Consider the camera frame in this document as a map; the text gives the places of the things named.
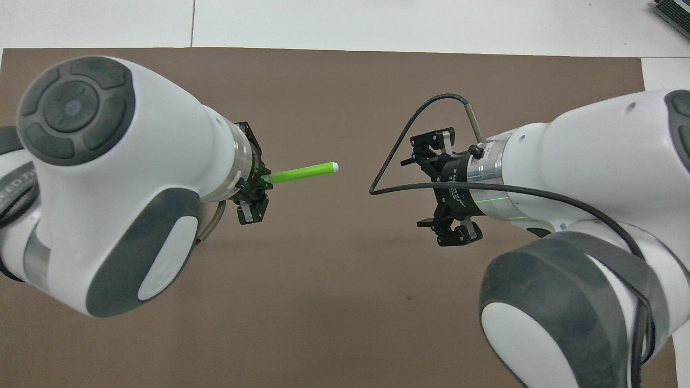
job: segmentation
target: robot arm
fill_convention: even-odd
[[[402,164],[434,183],[375,190],[384,164],[370,193],[434,188],[434,217],[417,225],[441,246],[478,241],[478,215],[543,237],[486,270],[492,348],[529,387],[637,387],[690,318],[690,91],[602,101],[460,153],[453,140],[452,128],[411,138]]]
[[[232,199],[240,223],[260,222],[273,187],[247,123],[123,59],[45,71],[21,100],[17,132],[25,150],[3,153],[0,177],[10,191],[37,177],[41,196],[21,208],[34,192],[6,195],[4,272],[90,316],[134,309],[177,277],[202,202]]]

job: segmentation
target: cable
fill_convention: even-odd
[[[223,213],[225,212],[225,200],[218,202],[218,207],[216,208],[215,213],[213,213],[213,217],[211,218],[211,221],[208,222],[206,225],[206,228],[199,234],[199,237],[197,237],[197,241],[195,242],[195,245],[200,244],[202,241],[204,241],[208,235],[213,232],[213,229],[218,225],[218,222],[220,222],[221,217],[223,217]]]
[[[426,109],[429,105],[431,105],[435,101],[439,101],[441,99],[456,99],[460,102],[463,103],[465,106],[465,111],[467,112],[468,118],[470,120],[470,124],[472,125],[472,129],[475,133],[475,136],[477,137],[477,141],[479,142],[481,140],[481,134],[479,131],[479,126],[477,125],[476,119],[474,118],[474,114],[472,113],[472,108],[467,101],[466,98],[464,98],[461,95],[456,95],[454,93],[444,93],[441,95],[436,95],[424,102],[410,117],[410,119],[407,121],[407,124],[403,128],[402,132],[400,133],[400,136],[397,138],[397,141],[395,142],[395,145],[391,149],[390,153],[388,154],[388,157],[384,161],[383,165],[381,165],[381,169],[379,170],[379,173],[376,175],[374,178],[374,181],[371,183],[371,186],[369,186],[369,194],[371,195],[379,195],[379,194],[385,194],[385,193],[393,193],[395,191],[405,191],[405,190],[413,190],[413,189],[418,189],[418,188],[456,188],[460,190],[489,190],[489,191],[506,191],[506,192],[511,192],[511,193],[519,193],[519,194],[526,194],[526,195],[534,195],[536,197],[543,197],[549,200],[555,200],[559,202],[563,202],[565,204],[569,204],[571,206],[574,206],[576,208],[579,208],[580,210],[583,210],[595,218],[598,218],[601,220],[604,224],[606,224],[609,228],[611,228],[616,234],[618,234],[623,241],[627,244],[627,246],[630,248],[630,252],[640,258],[642,261],[645,261],[644,259],[644,254],[640,250],[640,247],[638,246],[637,242],[633,239],[633,237],[628,233],[625,229],[622,228],[613,218],[609,217],[606,213],[603,213],[599,209],[595,208],[594,206],[590,206],[584,202],[581,202],[579,200],[576,200],[574,198],[567,197],[565,195],[557,194],[557,193],[552,193],[550,191],[543,191],[543,190],[538,190],[536,188],[527,188],[527,187],[520,187],[520,186],[510,186],[510,185],[504,185],[504,184],[485,184],[485,183],[470,183],[470,182],[428,182],[428,183],[416,183],[416,184],[403,184],[399,186],[392,186],[392,187],[387,187],[387,188],[380,188],[376,189],[376,186],[379,184],[379,181],[381,180],[381,177],[383,176],[384,172],[388,168],[388,165],[391,163],[391,160],[393,160],[393,156],[397,149],[400,147],[400,144],[402,141],[405,139],[405,136],[407,132],[410,130],[410,127],[412,124],[415,122],[417,117]],[[654,329],[654,324],[653,320],[651,317],[651,305],[649,304],[649,300],[646,299],[637,289],[632,287],[625,279],[622,279],[620,276],[616,274],[617,278],[624,282],[628,287],[628,289],[634,293],[638,297],[638,308],[637,308],[637,313],[635,315],[635,324],[634,324],[634,330],[633,330],[633,340],[631,344],[632,352],[631,352],[631,373],[630,373],[630,379],[631,379],[631,385],[632,388],[639,388],[641,385],[641,375],[642,375],[642,363],[646,362],[648,359],[650,359],[652,351],[654,349],[654,340],[655,340],[655,329]],[[647,348],[643,349],[643,342],[645,338],[645,334],[647,334]]]

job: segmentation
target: brown paper sheet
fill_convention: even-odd
[[[250,122],[275,171],[327,161],[335,175],[277,186],[261,224],[231,208],[161,297],[111,319],[82,316],[0,279],[2,387],[518,387],[480,330],[484,268],[534,237],[477,218],[484,239],[440,248],[415,222],[430,191],[367,188],[427,98],[459,93],[486,136],[643,89],[638,59],[236,48],[4,50],[0,124],[30,81],[82,55],[112,55]],[[413,127],[468,146],[456,101]],[[382,185],[424,182],[397,161]],[[645,385],[675,387],[669,343]]]

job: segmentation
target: green marker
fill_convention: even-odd
[[[280,173],[268,174],[262,176],[262,179],[268,183],[283,183],[291,180],[300,180],[304,178],[316,177],[318,175],[332,174],[338,172],[338,163],[329,162],[317,164],[315,166],[307,166],[296,168],[294,170],[281,171]]]

